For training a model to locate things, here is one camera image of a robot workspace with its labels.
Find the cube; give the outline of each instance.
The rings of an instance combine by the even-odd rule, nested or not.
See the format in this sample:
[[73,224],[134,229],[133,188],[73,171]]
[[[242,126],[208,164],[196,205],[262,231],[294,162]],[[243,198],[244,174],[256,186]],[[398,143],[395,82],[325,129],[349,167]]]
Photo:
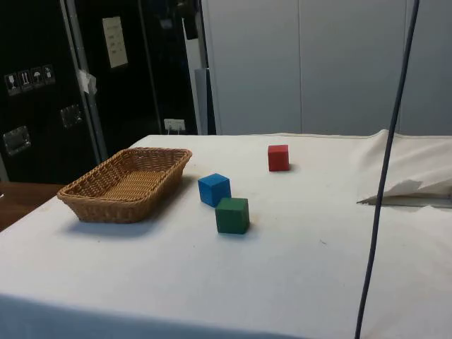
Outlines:
[[218,233],[244,234],[249,227],[248,199],[223,198],[215,209]]
[[222,198],[231,197],[230,181],[217,173],[198,180],[199,196],[203,203],[216,207]]
[[268,146],[268,170],[270,172],[289,170],[289,146]]

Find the black cable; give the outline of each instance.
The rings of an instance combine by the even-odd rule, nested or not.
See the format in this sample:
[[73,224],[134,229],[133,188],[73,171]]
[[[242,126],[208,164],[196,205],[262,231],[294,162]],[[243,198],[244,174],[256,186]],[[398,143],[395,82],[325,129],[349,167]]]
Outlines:
[[366,278],[364,279],[364,286],[362,288],[361,302],[359,303],[358,319],[356,324],[355,339],[359,339],[361,336],[362,317],[364,316],[364,308],[366,306],[367,293],[369,291],[370,278],[372,275],[372,268],[374,266],[376,239],[379,233],[379,221],[381,202],[383,200],[384,185],[386,183],[386,175],[388,174],[389,157],[391,156],[391,148],[393,145],[394,132],[396,130],[396,124],[398,119],[398,112],[400,109],[400,103],[402,101],[403,88],[405,87],[405,79],[407,76],[408,60],[410,59],[410,51],[412,44],[412,36],[415,31],[417,12],[419,10],[420,0],[415,0],[410,28],[408,29],[407,42],[405,45],[405,51],[403,52],[402,73],[400,74],[400,80],[398,83],[397,97],[395,98],[393,116],[391,118],[391,125],[389,127],[388,140],[386,141],[386,149],[384,151],[383,167],[381,168],[381,177],[379,184],[379,191],[376,196],[375,214],[374,214],[374,226],[372,227],[372,238],[369,251],[369,261],[367,262]]

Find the electrical outlet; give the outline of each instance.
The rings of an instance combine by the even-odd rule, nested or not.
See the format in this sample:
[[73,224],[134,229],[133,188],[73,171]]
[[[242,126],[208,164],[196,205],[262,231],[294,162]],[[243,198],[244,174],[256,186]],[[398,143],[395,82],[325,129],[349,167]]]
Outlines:
[[183,119],[165,119],[164,123],[167,131],[185,131],[185,120]]

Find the cabinet door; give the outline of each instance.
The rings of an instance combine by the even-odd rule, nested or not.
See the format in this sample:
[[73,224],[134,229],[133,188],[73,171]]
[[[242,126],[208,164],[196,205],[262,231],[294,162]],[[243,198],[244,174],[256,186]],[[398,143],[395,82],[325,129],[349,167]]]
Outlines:
[[298,0],[203,0],[218,134],[301,131]]
[[421,1],[400,113],[403,134],[452,135],[451,13],[450,0]]
[[388,128],[405,39],[405,1],[300,0],[304,133]]

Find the label sticker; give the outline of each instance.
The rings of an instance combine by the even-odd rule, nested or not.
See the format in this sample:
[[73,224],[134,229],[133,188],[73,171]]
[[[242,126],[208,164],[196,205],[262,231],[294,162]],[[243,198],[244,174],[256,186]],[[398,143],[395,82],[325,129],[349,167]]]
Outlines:
[[29,70],[26,69],[24,71],[18,72],[18,77],[23,92],[33,89],[33,84]]
[[6,74],[4,78],[9,96],[13,96],[22,92],[16,73]]
[[119,16],[103,18],[102,24],[104,26],[110,68],[126,65],[128,61],[124,36],[122,35],[121,18]]
[[44,71],[44,82],[47,85],[51,85],[55,83],[55,73],[54,68],[52,65],[44,65],[42,67],[42,70]]
[[31,76],[33,79],[33,87],[39,88],[45,85],[44,74],[41,67],[34,67],[31,69]]

